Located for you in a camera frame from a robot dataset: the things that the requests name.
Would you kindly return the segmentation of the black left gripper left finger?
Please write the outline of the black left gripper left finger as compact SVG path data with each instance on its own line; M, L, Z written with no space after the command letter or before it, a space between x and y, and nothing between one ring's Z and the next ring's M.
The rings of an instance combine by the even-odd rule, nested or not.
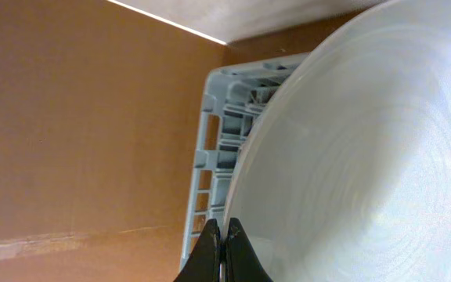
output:
M220 258L220 230L217 220L209 219L174 282L219 282Z

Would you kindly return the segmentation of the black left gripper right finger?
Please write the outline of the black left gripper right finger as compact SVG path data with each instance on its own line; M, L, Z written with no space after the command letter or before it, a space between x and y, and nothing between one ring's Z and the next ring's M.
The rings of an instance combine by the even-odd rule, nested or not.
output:
M226 282L272 282L238 218L229 220L224 248Z

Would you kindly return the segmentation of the grey round plate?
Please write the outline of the grey round plate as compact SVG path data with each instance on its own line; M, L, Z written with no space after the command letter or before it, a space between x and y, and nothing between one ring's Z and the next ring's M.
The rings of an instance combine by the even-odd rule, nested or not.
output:
M376 5L311 51L225 216L274 281L451 281L451 0Z

